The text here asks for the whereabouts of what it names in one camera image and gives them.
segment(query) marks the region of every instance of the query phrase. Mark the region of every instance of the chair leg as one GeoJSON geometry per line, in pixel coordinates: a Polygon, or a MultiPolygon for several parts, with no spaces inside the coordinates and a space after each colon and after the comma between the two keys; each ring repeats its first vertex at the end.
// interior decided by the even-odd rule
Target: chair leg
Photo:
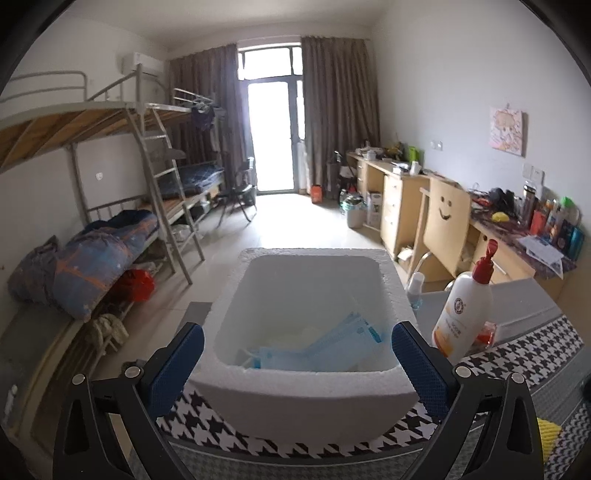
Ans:
{"type": "Polygon", "coordinates": [[[222,211],[222,215],[220,217],[220,221],[217,224],[217,227],[216,228],[220,228],[220,226],[222,226],[222,220],[223,220],[224,214],[226,213],[226,207],[227,206],[228,206],[228,199],[226,198],[226,199],[223,200],[223,211],[222,211]]]}
{"type": "Polygon", "coordinates": [[[244,214],[244,218],[246,218],[248,223],[251,223],[252,219],[248,218],[248,215],[246,214],[246,210],[244,209],[244,206],[242,205],[240,196],[237,196],[236,198],[238,199],[238,205],[240,205],[240,210],[242,210],[242,213],[244,214]]]}

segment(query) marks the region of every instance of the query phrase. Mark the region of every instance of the wooden desk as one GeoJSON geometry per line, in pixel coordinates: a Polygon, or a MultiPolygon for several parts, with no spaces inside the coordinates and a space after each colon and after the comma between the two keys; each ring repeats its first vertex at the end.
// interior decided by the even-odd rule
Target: wooden desk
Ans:
{"type": "Polygon", "coordinates": [[[357,166],[357,190],[364,197],[369,192],[382,194],[380,236],[393,258],[412,245],[417,231],[421,206],[421,187],[428,188],[429,177],[411,176],[387,161],[369,161],[347,153],[350,164],[357,166]]]}
{"type": "MultiPolygon", "coordinates": [[[[410,263],[409,271],[413,271],[421,257],[427,253],[427,247],[423,243],[423,233],[427,223],[429,191],[421,188],[421,207],[420,217],[418,220],[417,234],[414,240],[413,257],[410,263]]],[[[477,220],[470,220],[470,227],[466,240],[466,250],[473,251],[472,260],[466,265],[464,270],[472,271],[476,266],[476,262],[481,257],[485,256],[486,247],[490,239],[497,240],[499,249],[495,254],[493,260],[495,263],[495,271],[491,278],[491,283],[500,284],[515,280],[523,280],[525,278],[533,278],[546,293],[556,301],[562,292],[565,282],[569,276],[564,274],[564,279],[557,275],[548,275],[535,267],[533,259],[524,259],[518,255],[514,249],[505,243],[499,235],[491,231],[486,225],[477,220]]],[[[443,284],[448,283],[453,278],[452,275],[441,265],[435,258],[429,258],[422,266],[421,272],[426,277],[427,288],[425,291],[433,291],[439,289],[443,284]]]]}

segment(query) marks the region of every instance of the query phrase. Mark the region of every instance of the blue pad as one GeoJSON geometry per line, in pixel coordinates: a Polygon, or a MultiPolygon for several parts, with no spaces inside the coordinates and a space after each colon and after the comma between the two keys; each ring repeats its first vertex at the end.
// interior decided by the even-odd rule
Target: blue pad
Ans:
{"type": "Polygon", "coordinates": [[[168,346],[156,350],[145,364],[138,391],[151,419],[170,412],[204,346],[203,329],[195,323],[187,323],[168,346]]]}
{"type": "Polygon", "coordinates": [[[392,350],[428,414],[443,420],[459,389],[451,363],[439,350],[429,346],[410,322],[394,326],[392,350]]]}

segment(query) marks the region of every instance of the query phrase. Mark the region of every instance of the storage box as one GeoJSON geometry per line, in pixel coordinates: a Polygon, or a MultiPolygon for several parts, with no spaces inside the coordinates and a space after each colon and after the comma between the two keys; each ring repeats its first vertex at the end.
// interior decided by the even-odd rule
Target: storage box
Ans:
{"type": "Polygon", "coordinates": [[[366,203],[368,205],[367,225],[379,229],[382,223],[382,194],[369,192],[366,203]]]}
{"type": "Polygon", "coordinates": [[[417,325],[383,250],[247,250],[205,321],[205,350],[191,380],[242,434],[309,445],[369,441],[417,401],[391,348],[392,328],[403,320],[417,325]],[[308,326],[326,333],[351,312],[383,340],[357,371],[242,366],[249,348],[308,326]]]}

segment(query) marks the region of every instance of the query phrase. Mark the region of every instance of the cup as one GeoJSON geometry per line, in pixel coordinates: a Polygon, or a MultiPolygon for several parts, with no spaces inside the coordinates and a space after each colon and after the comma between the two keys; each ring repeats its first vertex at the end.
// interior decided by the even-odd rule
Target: cup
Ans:
{"type": "Polygon", "coordinates": [[[418,161],[414,161],[410,166],[411,175],[419,175],[421,173],[421,164],[418,161]]]}

